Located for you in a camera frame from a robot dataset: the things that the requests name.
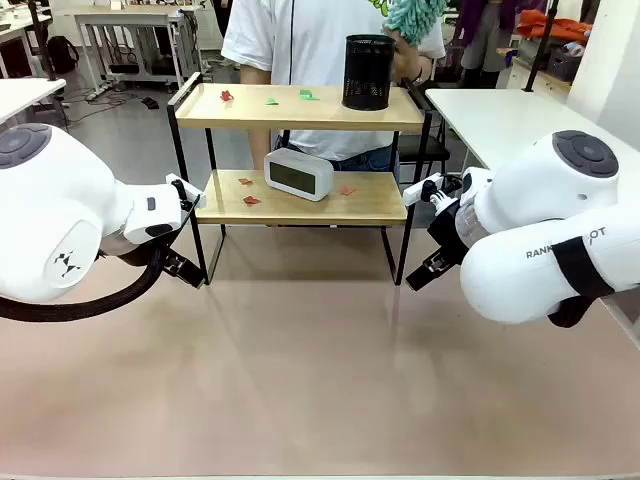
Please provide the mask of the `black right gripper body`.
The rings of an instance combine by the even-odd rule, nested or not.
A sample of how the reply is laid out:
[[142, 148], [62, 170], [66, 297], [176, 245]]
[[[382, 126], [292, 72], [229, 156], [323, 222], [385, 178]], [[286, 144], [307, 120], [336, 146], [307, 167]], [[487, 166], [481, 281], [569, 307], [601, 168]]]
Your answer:
[[447, 197], [438, 203], [434, 220], [428, 227], [428, 233], [439, 245], [429, 260], [439, 265], [461, 265], [469, 248], [464, 244], [456, 230], [456, 214], [460, 208], [459, 200]]

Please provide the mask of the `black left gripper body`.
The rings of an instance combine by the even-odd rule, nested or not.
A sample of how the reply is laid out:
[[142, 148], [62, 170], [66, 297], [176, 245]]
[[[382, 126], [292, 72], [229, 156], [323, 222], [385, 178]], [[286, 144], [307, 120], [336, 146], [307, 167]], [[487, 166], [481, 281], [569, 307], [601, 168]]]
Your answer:
[[182, 274], [188, 270], [189, 260], [170, 247], [162, 249], [163, 271], [167, 274]]

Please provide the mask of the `person's left hand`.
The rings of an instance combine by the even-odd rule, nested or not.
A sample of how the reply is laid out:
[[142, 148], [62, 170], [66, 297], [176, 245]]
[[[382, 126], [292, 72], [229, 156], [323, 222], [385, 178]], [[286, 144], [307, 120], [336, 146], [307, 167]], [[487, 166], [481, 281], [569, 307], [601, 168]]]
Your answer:
[[386, 29], [387, 36], [395, 42], [393, 61], [393, 79], [399, 83], [402, 79], [420, 82], [427, 79], [432, 70], [431, 60], [422, 57], [416, 46], [410, 45], [397, 30]]

